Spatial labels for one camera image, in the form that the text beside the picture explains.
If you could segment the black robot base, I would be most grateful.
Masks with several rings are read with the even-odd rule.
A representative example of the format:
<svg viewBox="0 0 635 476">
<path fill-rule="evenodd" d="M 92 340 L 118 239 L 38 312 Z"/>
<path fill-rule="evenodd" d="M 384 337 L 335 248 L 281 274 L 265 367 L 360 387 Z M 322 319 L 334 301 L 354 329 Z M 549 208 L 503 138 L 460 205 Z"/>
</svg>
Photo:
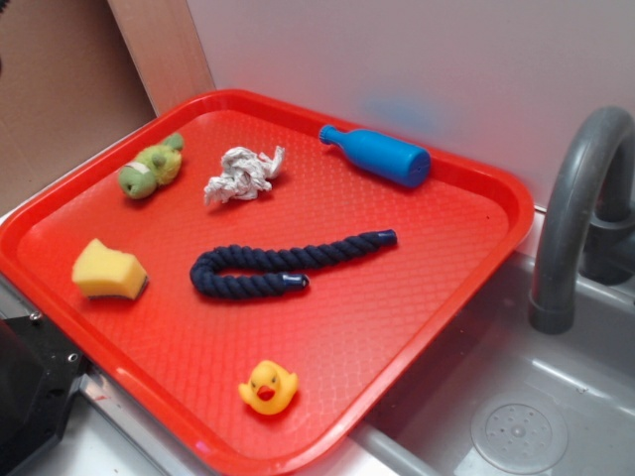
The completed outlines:
<svg viewBox="0 0 635 476">
<path fill-rule="evenodd" d="M 45 315 L 1 321 L 1 473 L 60 443 L 86 372 L 82 351 Z"/>
</svg>

